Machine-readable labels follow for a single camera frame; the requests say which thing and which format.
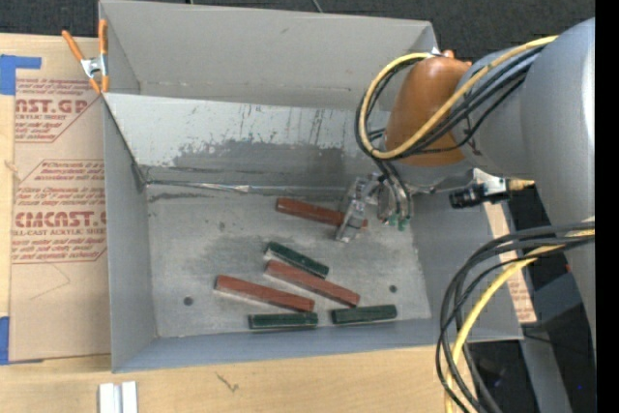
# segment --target blue tape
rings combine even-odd
[[[18,69],[40,69],[41,57],[0,55],[0,95],[15,94],[15,73]]]
[[[0,317],[0,365],[9,364],[9,317]]]

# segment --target bin floor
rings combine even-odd
[[[219,274],[310,297],[318,325],[333,325],[329,310],[345,306],[263,274],[270,241],[328,265],[327,280],[359,293],[360,306],[394,304],[398,319],[430,317],[411,229],[382,225],[371,206],[368,229],[344,244],[333,239],[333,226],[277,212],[273,195],[165,185],[150,186],[147,195],[152,291],[162,338],[246,332],[249,314],[289,311],[215,291]]]

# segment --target yellow cable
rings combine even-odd
[[[376,86],[378,86],[378,83],[380,83],[385,77],[385,75],[387,75],[389,71],[391,71],[398,64],[401,64],[403,62],[408,62],[408,61],[414,61],[415,59],[428,59],[428,57],[433,57],[433,56],[434,56],[433,54],[428,53],[428,52],[415,52],[415,53],[410,53],[408,55],[402,55],[398,59],[390,62],[387,66],[385,66],[382,69],[382,71],[378,73],[378,76],[372,81],[372,83],[369,84],[369,88],[366,91],[366,94],[364,95],[364,99],[361,103],[361,111],[359,112],[359,123],[358,123],[359,134],[360,134],[360,137],[361,137],[361,140],[364,146],[366,147],[366,150],[368,150],[369,152],[372,152],[374,150],[374,148],[371,146],[371,142],[369,141],[368,134],[366,133],[366,113],[368,112],[369,100],[371,96],[373,95],[374,90],[376,89]]]
[[[391,68],[394,65],[396,65],[397,63],[403,60],[410,60],[413,58],[431,57],[431,54],[410,54],[409,56],[404,56],[404,57],[400,57],[399,59],[396,59],[389,66],[387,66],[383,71],[380,72],[380,74],[376,77],[376,79],[371,83],[371,85],[368,88],[368,91],[366,92],[366,95],[364,96],[364,100],[363,100],[362,107],[361,107],[361,112],[359,115],[359,133],[360,133],[360,138],[361,138],[362,143],[366,147],[366,150],[368,150],[374,157],[378,159],[386,160],[386,159],[392,159],[393,157],[396,157],[397,155],[411,148],[422,137],[424,137],[427,134],[427,132],[430,131],[438,123],[438,121],[442,119],[443,116],[451,110],[451,108],[458,101],[458,99],[460,99],[462,95],[464,95],[475,83],[477,83],[489,71],[494,69],[499,64],[502,64],[506,60],[520,54],[521,52],[524,52],[525,50],[529,50],[530,48],[534,48],[536,46],[549,44],[556,38],[557,38],[556,36],[552,36],[552,37],[545,37],[545,38],[537,39],[532,42],[528,42],[527,44],[517,46],[505,52],[500,57],[497,57],[492,62],[484,66],[481,70],[477,71],[475,75],[473,75],[473,77],[471,77],[468,81],[466,81],[466,83],[464,83],[460,88],[458,88],[458,90],[445,103],[443,103],[443,105],[434,113],[434,115],[432,115],[432,117],[430,117],[427,120],[427,122],[421,128],[419,128],[419,130],[415,134],[413,134],[410,138],[408,138],[401,145],[399,145],[399,147],[394,148],[391,151],[381,152],[380,150],[372,146],[371,141],[368,138],[368,134],[366,133],[366,111],[368,110],[369,98],[371,94],[373,93],[374,89],[376,88],[380,80],[384,77],[384,75],[388,71],[391,70]]]
[[[587,230],[578,231],[576,234],[572,234],[572,235],[586,236],[586,235],[591,235],[591,234],[595,234],[595,229],[587,229]],[[565,245],[550,245],[550,246],[545,246],[545,247],[539,247],[535,250],[530,251],[528,255],[542,254],[542,253],[546,253],[549,251],[557,250],[559,248],[563,248],[564,246]],[[480,313],[486,307],[487,303],[490,301],[492,296],[494,296],[494,293],[496,293],[499,287],[501,287],[505,283],[505,281],[509,279],[515,272],[517,272],[520,269],[523,269],[530,263],[533,263],[535,260],[537,260],[537,258],[527,258],[526,260],[519,260],[517,262],[514,262],[513,265],[510,265],[501,274],[499,274],[494,279],[492,284],[486,289],[486,291],[484,291],[484,293],[482,294],[480,299],[477,301],[473,309],[466,316],[466,319],[464,320],[464,323],[462,324],[462,327],[457,334],[456,342],[454,343],[454,347],[452,348],[452,356],[454,358],[454,363],[456,365],[460,357],[460,353],[462,352],[462,348],[464,347],[464,344],[466,343],[466,339],[468,338],[468,335],[471,332],[473,325],[479,318]],[[452,385],[454,384],[454,380],[453,380],[451,371],[449,369],[447,370],[446,378],[447,378],[447,384],[449,385],[451,389]],[[448,413],[453,413],[454,411],[453,405],[452,405],[452,399],[450,398],[447,391],[445,392],[445,410]]]

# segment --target wooden block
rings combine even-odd
[[[333,284],[277,260],[270,260],[267,263],[265,274],[298,285],[308,291],[349,307],[356,307],[361,299],[361,296],[350,289]]]
[[[312,311],[263,313],[250,315],[248,321],[250,329],[254,331],[313,329],[318,325],[318,315]]]
[[[310,298],[230,276],[218,276],[215,289],[289,310],[312,311],[314,306],[314,301]]]
[[[322,279],[326,279],[329,274],[329,267],[326,265],[323,265],[316,260],[312,260],[308,256],[298,253],[289,247],[280,245],[280,243],[271,242],[267,245],[267,248],[264,251],[276,256],[289,265],[293,265],[298,269],[310,272],[311,274],[314,274]]]
[[[380,320],[393,320],[398,316],[395,305],[380,305],[376,307],[360,307],[356,309],[332,310],[331,319],[334,324],[363,324]]]
[[[292,198],[280,197],[276,203],[276,210],[290,216],[308,219],[309,221],[317,221],[328,223],[329,225],[340,226],[344,222],[344,213],[338,210],[331,210],[305,201],[299,201]],[[368,220],[364,220],[362,228],[368,226]]]

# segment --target red block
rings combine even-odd
[[[264,273],[274,278],[290,282],[291,284],[296,284],[308,291],[343,303],[349,307],[356,307],[359,305],[359,300],[361,299],[360,295],[350,289],[333,284],[332,282],[328,282],[327,280],[318,278],[296,267],[278,262],[277,260],[270,260],[269,263],[267,263]]]
[[[295,200],[293,198],[280,197],[275,205],[275,209],[289,216],[300,217],[310,221],[328,223],[330,225],[340,226],[344,222],[345,214],[337,210],[331,210],[318,205],[312,205],[305,201]],[[368,220],[365,219],[362,228],[368,227]]]
[[[215,289],[290,310],[313,311],[314,306],[314,301],[310,298],[230,276],[218,276]]]

